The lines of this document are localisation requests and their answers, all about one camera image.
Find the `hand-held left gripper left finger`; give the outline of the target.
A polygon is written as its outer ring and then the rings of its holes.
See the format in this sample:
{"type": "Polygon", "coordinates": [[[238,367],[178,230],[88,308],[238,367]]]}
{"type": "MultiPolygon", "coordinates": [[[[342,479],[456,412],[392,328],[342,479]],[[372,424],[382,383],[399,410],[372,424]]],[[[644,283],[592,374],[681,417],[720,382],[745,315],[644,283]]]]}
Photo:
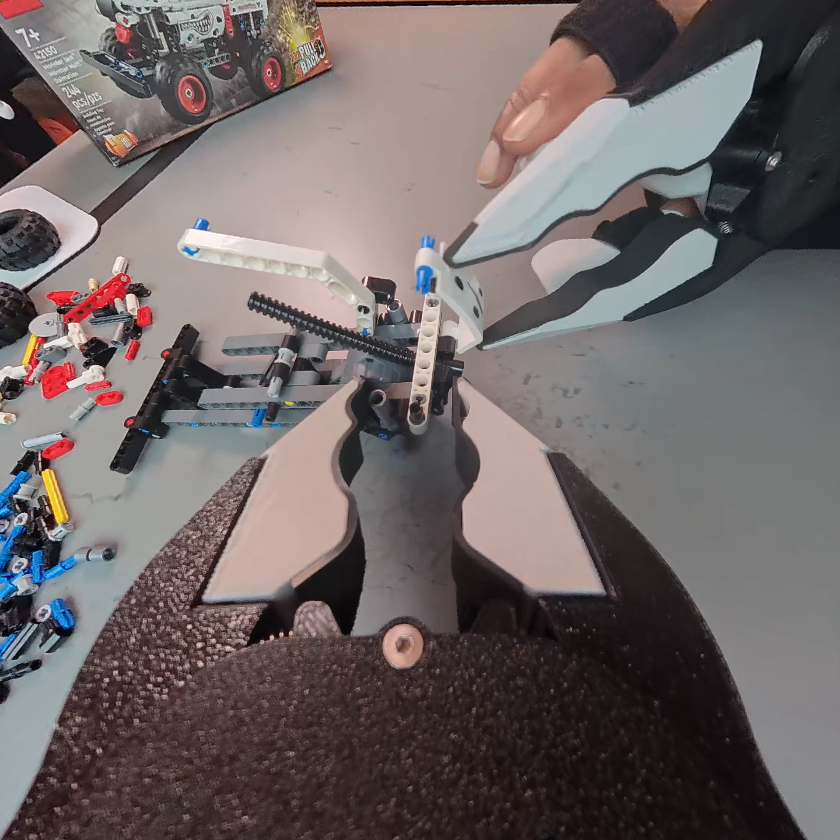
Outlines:
{"type": "Polygon", "coordinates": [[[267,449],[206,580],[203,604],[277,601],[350,546],[359,525],[350,484],[363,464],[353,379],[267,449]]]}

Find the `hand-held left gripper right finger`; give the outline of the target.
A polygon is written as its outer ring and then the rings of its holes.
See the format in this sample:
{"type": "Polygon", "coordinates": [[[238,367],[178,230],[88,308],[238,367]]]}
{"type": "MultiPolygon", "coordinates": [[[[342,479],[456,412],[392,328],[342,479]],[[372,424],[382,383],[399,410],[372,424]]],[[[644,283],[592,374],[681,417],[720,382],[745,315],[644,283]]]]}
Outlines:
{"type": "Polygon", "coordinates": [[[529,595],[606,596],[549,450],[467,381],[455,396],[465,546],[529,595]]]}

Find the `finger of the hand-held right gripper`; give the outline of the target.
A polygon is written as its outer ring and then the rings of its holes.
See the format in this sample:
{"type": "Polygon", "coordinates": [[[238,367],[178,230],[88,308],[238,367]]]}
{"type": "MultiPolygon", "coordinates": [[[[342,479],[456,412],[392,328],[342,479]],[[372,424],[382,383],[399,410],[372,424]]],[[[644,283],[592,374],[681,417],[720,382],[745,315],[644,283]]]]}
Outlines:
{"type": "Polygon", "coordinates": [[[483,350],[620,322],[711,267],[718,240],[704,229],[651,230],[604,264],[486,327],[483,350]]]}
{"type": "Polygon", "coordinates": [[[529,249],[553,226],[593,214],[645,175],[711,156],[748,102],[762,43],[742,47],[642,103],[603,98],[546,143],[445,253],[452,267],[529,249]]]}

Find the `grey black toy chassis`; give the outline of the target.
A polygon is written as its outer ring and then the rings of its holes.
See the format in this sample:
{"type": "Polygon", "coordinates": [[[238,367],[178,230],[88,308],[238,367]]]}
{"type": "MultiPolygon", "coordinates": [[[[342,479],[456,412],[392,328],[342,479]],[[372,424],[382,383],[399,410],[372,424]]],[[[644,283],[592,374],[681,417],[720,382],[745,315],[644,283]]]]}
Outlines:
{"type": "Polygon", "coordinates": [[[203,217],[177,247],[193,261],[312,280],[353,311],[355,324],[253,292],[248,310],[287,329],[226,338],[222,352],[233,363],[225,369],[198,358],[199,333],[184,325],[124,424],[112,471],[131,473],[144,447],[174,427],[295,427],[353,379],[364,382],[360,430],[373,437],[420,435],[430,417],[443,415],[464,363],[455,339],[443,335],[457,316],[438,295],[422,295],[422,307],[407,313],[393,280],[359,279],[325,251],[214,233],[203,217]]]}

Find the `white spotted toy panel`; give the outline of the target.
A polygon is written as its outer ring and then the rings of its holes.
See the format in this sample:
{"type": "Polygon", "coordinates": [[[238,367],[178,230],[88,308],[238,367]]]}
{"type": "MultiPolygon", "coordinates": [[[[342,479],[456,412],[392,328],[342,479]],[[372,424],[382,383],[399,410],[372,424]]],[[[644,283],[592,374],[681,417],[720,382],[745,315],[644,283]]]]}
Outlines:
{"type": "Polygon", "coordinates": [[[457,316],[456,322],[446,322],[443,335],[455,339],[456,353],[462,355],[482,341],[485,298],[472,269],[450,266],[444,251],[445,244],[437,246],[434,237],[421,238],[414,260],[415,290],[438,295],[457,316]]]}

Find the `grey desk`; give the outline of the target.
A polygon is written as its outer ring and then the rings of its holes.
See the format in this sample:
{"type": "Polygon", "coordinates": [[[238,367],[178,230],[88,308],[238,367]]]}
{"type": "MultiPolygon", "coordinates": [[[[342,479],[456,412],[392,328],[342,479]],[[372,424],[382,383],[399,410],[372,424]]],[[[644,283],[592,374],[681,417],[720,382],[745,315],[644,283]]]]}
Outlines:
{"type": "MultiPolygon", "coordinates": [[[[488,198],[476,166],[510,90],[561,6],[328,8],[331,71],[216,123],[129,199],[97,241],[35,290],[102,279],[116,256],[152,289],[138,358],[108,369],[124,394],[79,423],[84,396],[27,390],[2,427],[2,471],[21,441],[67,431],[56,472],[76,525],[68,550],[116,543],[46,587],[78,630],[2,705],[2,831],[43,760],[103,625],[146,564],[277,430],[178,427],[131,476],[110,460],[160,352],[181,326],[220,364],[228,335],[280,330],[247,310],[259,290],[336,322],[317,283],[207,266],[176,251],[212,230],[322,249],[356,276],[394,279],[417,305],[423,235],[449,242],[488,198]]],[[[570,456],[671,565],[714,633],[764,760],[808,838],[838,838],[838,255],[760,262],[685,308],[486,353],[469,381],[570,456]]]]}

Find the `person's right hand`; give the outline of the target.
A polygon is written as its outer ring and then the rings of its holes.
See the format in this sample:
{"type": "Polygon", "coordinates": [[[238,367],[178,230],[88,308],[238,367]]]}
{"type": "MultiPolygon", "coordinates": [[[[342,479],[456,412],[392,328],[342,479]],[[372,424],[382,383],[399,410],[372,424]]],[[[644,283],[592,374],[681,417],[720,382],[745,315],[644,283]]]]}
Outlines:
{"type": "Polygon", "coordinates": [[[556,138],[594,102],[643,75],[705,3],[578,3],[508,98],[480,158],[478,183],[502,186],[520,159],[556,138]]]}

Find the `yellow toy axle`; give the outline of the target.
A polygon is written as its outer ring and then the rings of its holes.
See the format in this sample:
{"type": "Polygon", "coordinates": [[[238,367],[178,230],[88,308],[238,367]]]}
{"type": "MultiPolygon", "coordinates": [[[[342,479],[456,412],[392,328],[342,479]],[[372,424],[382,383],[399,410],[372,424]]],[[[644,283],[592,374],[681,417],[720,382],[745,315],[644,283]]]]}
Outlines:
{"type": "Polygon", "coordinates": [[[51,468],[46,468],[40,472],[40,477],[55,524],[64,525],[68,523],[70,514],[56,472],[51,468]]]}

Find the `pile of blue black pins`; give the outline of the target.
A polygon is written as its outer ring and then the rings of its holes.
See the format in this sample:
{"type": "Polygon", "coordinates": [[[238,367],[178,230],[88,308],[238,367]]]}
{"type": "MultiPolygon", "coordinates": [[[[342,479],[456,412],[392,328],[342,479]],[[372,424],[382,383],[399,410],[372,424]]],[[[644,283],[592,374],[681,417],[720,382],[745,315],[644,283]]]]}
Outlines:
{"type": "Polygon", "coordinates": [[[38,604],[44,587],[77,563],[63,554],[73,533],[56,525],[40,472],[51,468],[41,449],[26,449],[1,492],[1,702],[14,681],[36,672],[75,633],[77,619],[56,598],[38,604]]]}

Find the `pile of red white pieces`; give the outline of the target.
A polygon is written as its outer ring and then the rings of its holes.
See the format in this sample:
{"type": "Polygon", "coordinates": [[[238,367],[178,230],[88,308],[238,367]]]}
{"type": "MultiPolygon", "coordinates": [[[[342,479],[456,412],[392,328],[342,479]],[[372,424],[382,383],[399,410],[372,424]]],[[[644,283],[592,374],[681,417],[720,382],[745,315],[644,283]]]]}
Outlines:
{"type": "Polygon", "coordinates": [[[29,324],[20,362],[2,366],[2,425],[17,421],[5,405],[26,389],[38,387],[50,401],[68,392],[84,392],[84,401],[70,414],[81,422],[99,407],[121,403],[123,394],[111,383],[108,366],[117,353],[133,361],[140,350],[143,330],[153,323],[146,299],[151,291],[133,282],[126,258],[118,257],[113,275],[99,284],[88,282],[88,292],[54,290],[47,295],[53,309],[29,324]]]}

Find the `black toy tire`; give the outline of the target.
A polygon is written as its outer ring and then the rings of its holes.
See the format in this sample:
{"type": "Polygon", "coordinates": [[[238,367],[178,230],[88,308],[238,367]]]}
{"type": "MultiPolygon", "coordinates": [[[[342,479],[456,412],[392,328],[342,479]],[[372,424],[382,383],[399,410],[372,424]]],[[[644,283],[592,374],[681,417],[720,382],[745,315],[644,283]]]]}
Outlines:
{"type": "Polygon", "coordinates": [[[38,312],[31,297],[23,290],[2,281],[1,288],[1,334],[3,349],[28,336],[29,324],[38,312]]]}
{"type": "Polygon", "coordinates": [[[42,265],[61,245],[56,227],[27,208],[1,212],[1,269],[25,271],[42,265]]]}

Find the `toy truck box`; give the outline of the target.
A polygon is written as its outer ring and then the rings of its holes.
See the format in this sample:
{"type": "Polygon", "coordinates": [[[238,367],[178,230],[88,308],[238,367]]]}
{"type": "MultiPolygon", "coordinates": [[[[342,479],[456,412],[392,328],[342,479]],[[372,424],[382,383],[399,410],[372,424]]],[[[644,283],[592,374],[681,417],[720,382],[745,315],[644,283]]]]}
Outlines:
{"type": "Polygon", "coordinates": [[[2,2],[2,34],[115,166],[331,67],[314,1],[2,2]]]}

